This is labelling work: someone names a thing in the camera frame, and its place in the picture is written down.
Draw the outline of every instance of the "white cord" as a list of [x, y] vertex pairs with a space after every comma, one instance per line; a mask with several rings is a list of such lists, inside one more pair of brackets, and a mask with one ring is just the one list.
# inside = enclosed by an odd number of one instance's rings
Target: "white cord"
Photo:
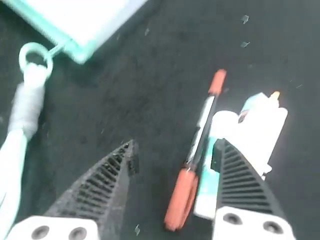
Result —
[[[19, 210], [21, 179], [28, 140], [38, 129], [38, 118], [43, 108], [45, 83], [53, 69], [52, 54], [44, 46], [30, 42], [19, 53], [19, 65], [24, 82], [15, 92], [9, 120], [8, 135], [0, 149], [0, 240], [4, 240]], [[28, 62], [27, 54], [37, 53], [47, 67]]]

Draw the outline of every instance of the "screw hole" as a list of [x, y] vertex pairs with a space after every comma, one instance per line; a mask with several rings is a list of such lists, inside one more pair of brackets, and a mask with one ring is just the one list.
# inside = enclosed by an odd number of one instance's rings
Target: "screw hole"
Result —
[[274, 221], [266, 221], [263, 224], [263, 228], [266, 231], [271, 232], [273, 234], [283, 234], [284, 233], [282, 227], [278, 223], [275, 223]]
[[87, 230], [83, 227], [73, 229], [69, 234], [69, 240], [84, 240], [87, 236]]
[[32, 232], [31, 238], [34, 240], [43, 239], [45, 236], [47, 236], [49, 229], [50, 228], [48, 226], [40, 226]]
[[223, 220], [233, 224], [233, 225], [241, 225], [242, 221], [238, 215], [235, 215], [233, 213], [227, 213], [226, 215], [223, 216]]

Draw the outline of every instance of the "teal label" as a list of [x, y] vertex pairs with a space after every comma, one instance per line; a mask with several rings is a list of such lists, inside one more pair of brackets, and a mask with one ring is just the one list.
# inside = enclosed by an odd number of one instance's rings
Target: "teal label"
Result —
[[204, 166], [198, 194], [216, 196], [218, 193], [219, 175], [220, 174], [218, 172], [208, 168], [207, 166]]

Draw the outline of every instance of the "black surface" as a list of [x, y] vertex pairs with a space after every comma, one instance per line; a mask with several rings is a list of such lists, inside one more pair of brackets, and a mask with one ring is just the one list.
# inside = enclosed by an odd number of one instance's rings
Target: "black surface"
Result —
[[[239, 111], [257, 92], [281, 91], [280, 104], [289, 115], [267, 182], [297, 238], [317, 239], [320, 3], [150, 3], [150, 14], [86, 65], [76, 65], [63, 54], [55, 58], [40, 128], [25, 161], [18, 219], [44, 213], [89, 167], [122, 141], [135, 138], [140, 176], [129, 190], [122, 239], [210, 239], [205, 220], [189, 218], [180, 233], [165, 232], [162, 222], [212, 75], [226, 68], [220, 109]], [[244, 14], [250, 17], [245, 25]], [[0, 4], [1, 141], [22, 80], [18, 53], [31, 41], [52, 47]], [[244, 41], [250, 44], [241, 48]]]

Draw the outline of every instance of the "debris speck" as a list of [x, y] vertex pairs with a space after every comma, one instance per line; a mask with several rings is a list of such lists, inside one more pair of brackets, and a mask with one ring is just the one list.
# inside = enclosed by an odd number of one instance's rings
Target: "debris speck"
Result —
[[147, 29], [144, 31], [144, 35], [147, 36], [149, 32], [150, 32], [150, 29], [147, 28]]
[[241, 47], [244, 49], [244, 48], [246, 48], [248, 45], [250, 44], [250, 42], [248, 41], [248, 42], [243, 42], [243, 43], [241, 43]]
[[246, 24], [246, 23], [249, 21], [249, 16], [248, 16], [248, 15], [244, 15], [244, 16], [241, 18], [241, 21], [243, 22], [243, 24]]
[[137, 226], [135, 226], [134, 232], [135, 232], [135, 234], [136, 234], [137, 236], [139, 235], [139, 233], [140, 233], [139, 224], [138, 224]]

